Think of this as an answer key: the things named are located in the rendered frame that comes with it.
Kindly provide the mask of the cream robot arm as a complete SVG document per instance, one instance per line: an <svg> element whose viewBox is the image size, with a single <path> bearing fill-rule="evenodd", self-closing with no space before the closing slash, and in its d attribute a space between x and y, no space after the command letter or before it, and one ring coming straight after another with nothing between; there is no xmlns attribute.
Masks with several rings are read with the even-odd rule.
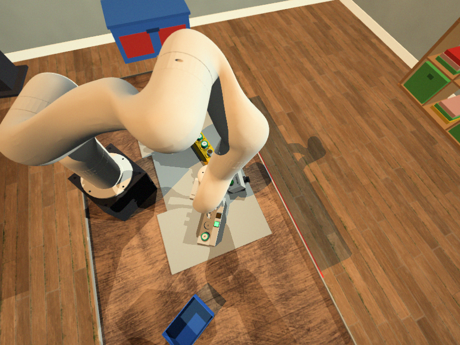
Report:
<svg viewBox="0 0 460 345"><path fill-rule="evenodd" d="M199 138L207 111L221 139L199 170L190 200L197 212L210 213L265 145L269 125L222 51L193 29L165 40L140 92L115 77L78 86L57 73L35 75L0 124L0 152L28 166L59 162L81 177L89 195L107 199L129 186L133 168L95 136L128 130L153 151L178 153Z"/></svg>

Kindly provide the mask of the yellow tube rack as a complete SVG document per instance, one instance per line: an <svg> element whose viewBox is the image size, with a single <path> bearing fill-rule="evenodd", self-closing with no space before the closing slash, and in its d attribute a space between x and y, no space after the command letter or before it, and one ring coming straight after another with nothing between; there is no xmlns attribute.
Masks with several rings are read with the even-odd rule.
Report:
<svg viewBox="0 0 460 345"><path fill-rule="evenodd" d="M207 141L207 142L208 142L208 140L205 138L205 136L203 135L202 132L201 132L201 134L202 134L202 136L203 136L202 141ZM209 157L209 156L207 155L207 150L208 150L208 149L212 149L213 152L214 152L214 149L213 149L213 147L210 145L209 142L208 142L208 148L207 148L207 149L203 149L203 147L201 146L201 142L202 142L202 141L199 142L198 140L196 140L196 142L193 144L193 147L194 147L195 150L197 151L198 155L200 156L200 158L202 159L202 161L204 162L204 164L207 165L208 162L209 162L209 160L210 160L210 158L211 158L211 157Z"/></svg>

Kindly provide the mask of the blue open tray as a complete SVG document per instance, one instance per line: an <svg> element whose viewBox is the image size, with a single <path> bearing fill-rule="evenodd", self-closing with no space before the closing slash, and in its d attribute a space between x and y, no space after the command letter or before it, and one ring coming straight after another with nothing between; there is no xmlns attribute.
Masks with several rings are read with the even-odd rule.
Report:
<svg viewBox="0 0 460 345"><path fill-rule="evenodd" d="M162 336L170 345L193 345L214 317L214 312L195 294Z"/></svg>

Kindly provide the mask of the beige flat mat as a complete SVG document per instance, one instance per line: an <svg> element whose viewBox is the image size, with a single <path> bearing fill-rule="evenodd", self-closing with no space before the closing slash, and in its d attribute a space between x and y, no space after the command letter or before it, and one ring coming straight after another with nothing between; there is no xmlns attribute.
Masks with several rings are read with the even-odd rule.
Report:
<svg viewBox="0 0 460 345"><path fill-rule="evenodd" d="M201 132L215 150L219 136L208 111ZM197 243L204 213L193 208L190 194L205 166L193 146L164 154L139 143L142 158L152 156L166 212L157 215L171 274L198 265L272 234L249 182L245 191L228 194L215 247Z"/></svg>

